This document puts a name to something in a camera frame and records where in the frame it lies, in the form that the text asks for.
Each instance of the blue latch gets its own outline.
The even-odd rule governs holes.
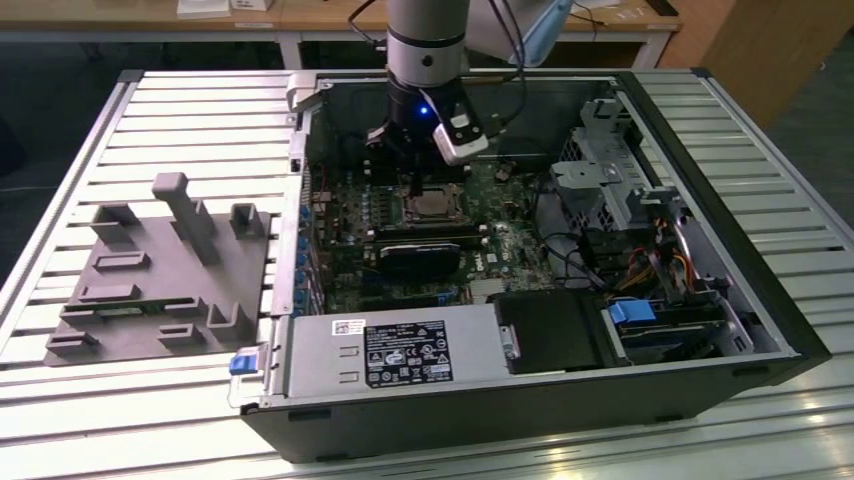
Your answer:
[[[234,355],[228,363],[228,373],[232,375],[257,373],[257,353]]]
[[[617,300],[608,307],[608,313],[613,323],[655,320],[655,312],[648,300]]]

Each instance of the barcode sticker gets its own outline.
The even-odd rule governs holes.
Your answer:
[[[364,320],[334,320],[332,322],[332,335],[361,335],[364,333]]]

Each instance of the aluminum extrusion table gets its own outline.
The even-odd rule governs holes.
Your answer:
[[[208,210],[276,213],[294,117],[288,72],[126,75],[0,292],[0,477],[809,478],[854,464],[854,235],[713,79],[637,75],[833,359],[697,418],[341,464],[290,465],[228,405],[229,354],[39,366],[104,202],[165,215],[154,174],[181,170]],[[665,173],[659,168],[665,181]],[[276,232],[280,224],[273,219]],[[269,254],[274,256],[276,238]],[[276,263],[266,265],[261,313]]]

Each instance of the white label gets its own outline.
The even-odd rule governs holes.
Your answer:
[[[364,320],[334,320],[332,322],[332,335],[361,335],[364,333]]]
[[[122,315],[141,315],[142,310],[136,307],[128,307],[128,308],[113,308],[110,310],[96,310],[96,313],[101,317],[118,317]]]
[[[272,28],[272,23],[234,23],[234,28]]]

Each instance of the table leg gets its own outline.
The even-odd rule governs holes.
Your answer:
[[[301,70],[302,57],[298,53],[301,38],[298,33],[285,32],[278,35],[278,49],[281,50],[281,61],[286,70]]]
[[[647,34],[647,40],[637,51],[635,63],[631,68],[655,68],[661,53],[664,52],[669,35],[669,32],[649,32]]]

